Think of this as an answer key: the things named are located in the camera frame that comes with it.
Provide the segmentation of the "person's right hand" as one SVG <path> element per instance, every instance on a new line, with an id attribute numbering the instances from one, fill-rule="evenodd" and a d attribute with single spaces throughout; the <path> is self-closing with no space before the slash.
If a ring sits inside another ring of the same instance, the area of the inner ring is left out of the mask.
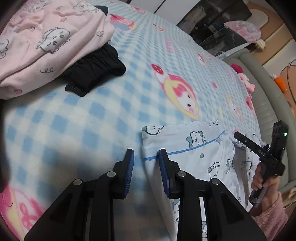
<path id="1" fill-rule="evenodd" d="M 266 189 L 260 204 L 262 206 L 272 206 L 279 197 L 278 187 L 280 184 L 280 177 L 272 175 L 266 181 L 264 181 L 261 174 L 262 167 L 262 163 L 257 165 L 251 188 L 255 191 L 259 189 Z"/>

